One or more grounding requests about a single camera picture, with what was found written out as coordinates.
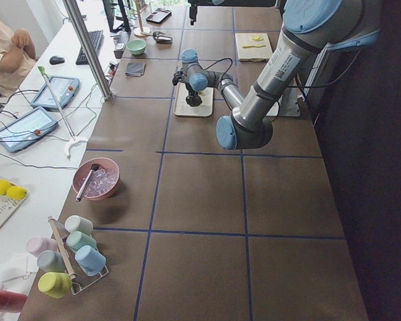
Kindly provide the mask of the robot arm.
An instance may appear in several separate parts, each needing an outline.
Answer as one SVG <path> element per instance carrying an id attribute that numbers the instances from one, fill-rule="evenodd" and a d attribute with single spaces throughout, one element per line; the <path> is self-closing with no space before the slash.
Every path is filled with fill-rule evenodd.
<path id="1" fill-rule="evenodd" d="M 204 69 L 193 49 L 183 51 L 182 67 L 172 83 L 186 86 L 189 106 L 200 104 L 198 93 L 206 88 L 221 93 L 231 108 L 216 126 L 224 149 L 261 148 L 273 135 L 268 111 L 305 61 L 323 49 L 351 51 L 372 45 L 380 32 L 381 13 L 381 1 L 286 1 L 276 50 L 247 95 L 242 95 L 228 73 Z"/>

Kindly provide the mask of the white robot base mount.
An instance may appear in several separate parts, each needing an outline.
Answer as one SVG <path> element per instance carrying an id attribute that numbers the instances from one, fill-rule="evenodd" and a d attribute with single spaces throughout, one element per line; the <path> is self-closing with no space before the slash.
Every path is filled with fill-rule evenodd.
<path id="1" fill-rule="evenodd" d="M 268 111 L 267 116 L 300 117 L 301 111 L 297 102 L 298 93 L 297 86 L 295 84 L 290 85 Z"/>

